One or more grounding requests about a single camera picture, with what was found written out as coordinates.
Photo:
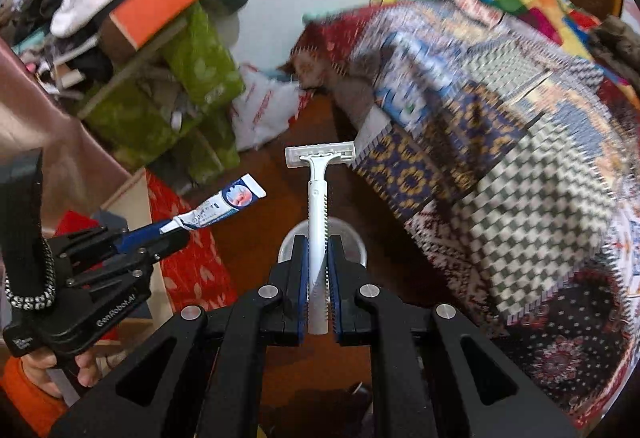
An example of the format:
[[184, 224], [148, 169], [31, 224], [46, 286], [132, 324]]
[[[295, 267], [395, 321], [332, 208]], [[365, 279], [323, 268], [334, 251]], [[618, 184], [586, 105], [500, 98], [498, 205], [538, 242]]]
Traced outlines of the orange sleeve forearm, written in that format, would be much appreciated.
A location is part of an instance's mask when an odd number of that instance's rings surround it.
[[54, 398], [32, 384], [20, 359], [10, 357], [1, 375], [1, 392], [38, 437], [47, 437], [53, 424], [67, 411], [63, 399]]

